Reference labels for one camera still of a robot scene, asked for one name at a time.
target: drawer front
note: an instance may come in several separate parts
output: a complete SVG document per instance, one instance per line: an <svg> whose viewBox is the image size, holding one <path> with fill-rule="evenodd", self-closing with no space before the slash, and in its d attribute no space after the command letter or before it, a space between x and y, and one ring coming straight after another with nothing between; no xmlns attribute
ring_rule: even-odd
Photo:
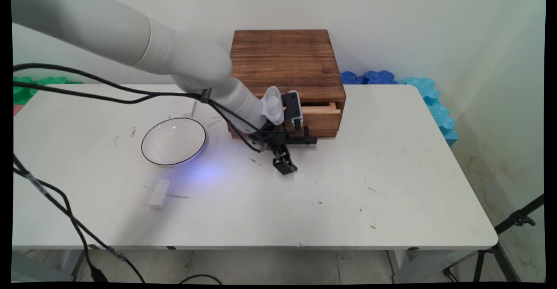
<svg viewBox="0 0 557 289"><path fill-rule="evenodd" d="M334 102L328 106L302 106L302 114L304 115L303 126L310 128L310 135L319 138L335 137L340 126L342 112L336 108ZM294 126L290 120L285 121L286 130L294 130ZM228 131L231 132L232 138L239 136L228 125ZM304 136L304 130L300 130L294 136Z"/></svg>

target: small white object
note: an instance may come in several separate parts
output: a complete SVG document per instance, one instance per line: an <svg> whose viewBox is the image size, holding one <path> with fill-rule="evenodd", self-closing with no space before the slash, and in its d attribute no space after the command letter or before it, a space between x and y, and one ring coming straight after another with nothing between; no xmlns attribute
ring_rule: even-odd
<svg viewBox="0 0 557 289"><path fill-rule="evenodd" d="M282 111L282 97L279 89L274 85L269 87L261 99L261 103L263 103L261 113L273 124L282 124L284 112Z"/></svg>
<svg viewBox="0 0 557 289"><path fill-rule="evenodd" d="M162 209L170 188L171 182L168 180L159 180L155 186L155 190L153 190L151 200L149 200L149 206L153 209Z"/></svg>
<svg viewBox="0 0 557 289"><path fill-rule="evenodd" d="M184 117L193 117L193 113L195 112L196 106L197 106L197 100L185 99Z"/></svg>

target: floor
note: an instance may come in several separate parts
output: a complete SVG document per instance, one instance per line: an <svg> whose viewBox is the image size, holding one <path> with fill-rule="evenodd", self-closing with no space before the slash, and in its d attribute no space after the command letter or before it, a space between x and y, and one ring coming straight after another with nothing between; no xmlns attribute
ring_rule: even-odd
<svg viewBox="0 0 557 289"><path fill-rule="evenodd" d="M90 250L92 263L111 282L139 282L137 275L107 251ZM391 283L386 251L318 250L127 250L128 259L149 283L179 283L196 274L209 274L234 285L338 285ZM30 251L26 255L54 266L60 251ZM453 267L460 281L471 281L476 255ZM82 263L76 281L92 281ZM505 281L493 255L486 255L481 281ZM447 282L441 271L423 282ZM208 278L188 281L215 283Z"/></svg>

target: blue foam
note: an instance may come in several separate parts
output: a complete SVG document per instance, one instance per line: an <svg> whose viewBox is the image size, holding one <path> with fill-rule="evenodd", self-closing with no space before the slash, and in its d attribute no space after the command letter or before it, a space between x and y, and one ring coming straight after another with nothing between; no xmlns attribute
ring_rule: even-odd
<svg viewBox="0 0 557 289"><path fill-rule="evenodd" d="M340 79L342 79L342 84L366 84L366 79L364 77L358 77L355 73L350 71L341 73Z"/></svg>
<svg viewBox="0 0 557 289"><path fill-rule="evenodd" d="M426 77L409 77L406 84L410 84L418 88L423 100L427 105L432 105L441 93L435 88L435 83Z"/></svg>
<svg viewBox="0 0 557 289"><path fill-rule="evenodd" d="M458 136L456 135L456 132L454 132L454 129L451 129L445 136L445 141L447 142L447 144L449 146L452 146L457 140L458 140Z"/></svg>
<svg viewBox="0 0 557 289"><path fill-rule="evenodd" d="M437 123L439 129L441 129L441 133L446 135L452 128L454 128L454 120L449 117L451 111L448 108L441 105L439 100L436 100L436 103L433 105L428 105L429 111L433 116L433 119Z"/></svg>
<svg viewBox="0 0 557 289"><path fill-rule="evenodd" d="M368 71L364 74L364 77L368 79L368 84L398 84L394 80L394 75L388 71Z"/></svg>

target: wooden box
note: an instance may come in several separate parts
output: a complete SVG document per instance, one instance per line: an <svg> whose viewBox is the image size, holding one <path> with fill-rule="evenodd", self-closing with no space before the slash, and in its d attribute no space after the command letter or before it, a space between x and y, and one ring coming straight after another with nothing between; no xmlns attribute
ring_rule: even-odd
<svg viewBox="0 0 557 289"><path fill-rule="evenodd" d="M335 137L346 94L326 30L235 31L232 76L262 98L271 85L300 93L304 126L316 137ZM293 130L291 121L286 129ZM233 138L239 138L228 127ZM303 136L303 130L296 136Z"/></svg>

